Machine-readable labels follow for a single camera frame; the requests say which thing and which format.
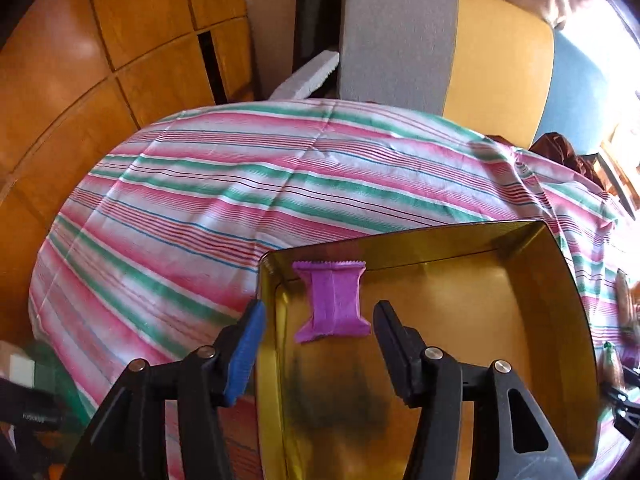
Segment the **striped pink green bedsheet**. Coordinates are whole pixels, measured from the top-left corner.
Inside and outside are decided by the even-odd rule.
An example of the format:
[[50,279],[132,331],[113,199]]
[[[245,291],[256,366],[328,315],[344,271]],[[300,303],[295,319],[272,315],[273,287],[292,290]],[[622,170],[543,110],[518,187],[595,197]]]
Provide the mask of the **striped pink green bedsheet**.
[[339,100],[185,110],[113,148],[58,212],[29,316],[89,418],[129,361],[180,359],[237,318],[271,249],[518,219],[548,223],[594,344],[632,359],[614,283],[639,274],[639,228],[612,197],[446,119]]

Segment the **grey yellow blue chair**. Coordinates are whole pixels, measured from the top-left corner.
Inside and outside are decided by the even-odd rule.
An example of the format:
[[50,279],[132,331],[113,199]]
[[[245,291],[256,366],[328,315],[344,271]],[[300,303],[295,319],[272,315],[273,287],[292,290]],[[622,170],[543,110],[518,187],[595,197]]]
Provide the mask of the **grey yellow blue chair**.
[[272,92],[417,110],[529,148],[546,133],[579,155],[615,128],[613,92],[560,32],[501,0],[342,0],[340,42]]

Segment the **black thermos bottle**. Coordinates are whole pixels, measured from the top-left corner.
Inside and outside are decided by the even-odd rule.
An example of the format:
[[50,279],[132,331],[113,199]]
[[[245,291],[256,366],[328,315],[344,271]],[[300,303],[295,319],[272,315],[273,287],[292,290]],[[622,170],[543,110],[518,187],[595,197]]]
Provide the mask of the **black thermos bottle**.
[[55,431],[62,425],[63,413],[51,393],[0,378],[0,419],[17,427]]

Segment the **wooden wardrobe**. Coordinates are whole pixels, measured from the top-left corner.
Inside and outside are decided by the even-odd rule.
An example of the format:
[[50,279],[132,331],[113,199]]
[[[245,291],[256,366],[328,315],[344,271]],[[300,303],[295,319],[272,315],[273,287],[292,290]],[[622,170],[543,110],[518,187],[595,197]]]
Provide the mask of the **wooden wardrobe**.
[[38,249],[75,185],[140,128],[254,96],[245,0],[35,0],[1,49],[1,337],[32,336]]

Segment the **gold metal tin tray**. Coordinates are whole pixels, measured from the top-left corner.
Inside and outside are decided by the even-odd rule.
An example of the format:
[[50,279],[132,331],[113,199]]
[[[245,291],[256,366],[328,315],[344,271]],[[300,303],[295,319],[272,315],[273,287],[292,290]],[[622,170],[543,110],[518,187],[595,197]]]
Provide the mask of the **gold metal tin tray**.
[[267,479],[398,479],[419,414],[394,393],[373,336],[296,341],[311,308],[297,261],[357,260],[360,310],[386,300],[458,361],[509,362],[577,472],[596,456],[597,365],[573,275],[540,220],[434,226],[268,252],[267,327],[256,363]]

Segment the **dark red cloth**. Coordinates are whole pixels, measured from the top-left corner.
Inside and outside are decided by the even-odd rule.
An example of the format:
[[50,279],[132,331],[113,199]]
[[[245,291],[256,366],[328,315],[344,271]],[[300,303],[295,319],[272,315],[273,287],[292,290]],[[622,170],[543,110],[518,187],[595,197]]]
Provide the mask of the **dark red cloth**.
[[594,169],[593,156],[578,155],[570,141],[565,136],[557,132],[548,132],[536,140],[530,150],[540,156],[544,156],[552,162],[570,168],[576,174],[581,174],[586,179],[597,185],[601,190],[604,185]]

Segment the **purple snack packet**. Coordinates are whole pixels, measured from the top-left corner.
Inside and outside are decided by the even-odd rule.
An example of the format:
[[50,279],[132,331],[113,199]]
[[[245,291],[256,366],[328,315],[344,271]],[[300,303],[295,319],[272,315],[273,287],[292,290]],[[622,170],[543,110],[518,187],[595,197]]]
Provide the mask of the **purple snack packet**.
[[305,285],[311,310],[295,335],[298,344],[371,333],[360,311],[360,278],[367,269],[363,261],[295,261],[292,268]]

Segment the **rolled black yoga mat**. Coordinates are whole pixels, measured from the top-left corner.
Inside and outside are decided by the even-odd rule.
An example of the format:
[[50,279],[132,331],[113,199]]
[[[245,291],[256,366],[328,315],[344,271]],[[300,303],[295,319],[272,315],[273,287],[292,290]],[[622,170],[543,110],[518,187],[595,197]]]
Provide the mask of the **rolled black yoga mat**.
[[296,0],[293,67],[297,70],[340,41],[342,0]]

